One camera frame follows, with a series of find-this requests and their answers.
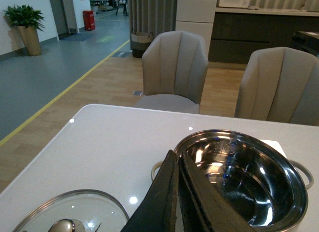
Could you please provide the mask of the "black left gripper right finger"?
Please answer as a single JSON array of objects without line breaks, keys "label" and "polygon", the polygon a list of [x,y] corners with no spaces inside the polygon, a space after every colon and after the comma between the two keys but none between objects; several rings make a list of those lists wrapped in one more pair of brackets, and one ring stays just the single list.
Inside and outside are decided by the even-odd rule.
[{"label": "black left gripper right finger", "polygon": [[188,153],[179,164],[179,203],[185,232],[254,232],[213,187]]}]

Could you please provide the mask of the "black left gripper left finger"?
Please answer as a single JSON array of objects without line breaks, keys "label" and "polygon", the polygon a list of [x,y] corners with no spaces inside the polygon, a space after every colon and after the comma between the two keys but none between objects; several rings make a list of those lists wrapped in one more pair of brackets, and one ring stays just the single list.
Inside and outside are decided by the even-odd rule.
[{"label": "black left gripper left finger", "polygon": [[145,198],[123,232],[173,232],[178,198],[178,163],[169,150]]}]

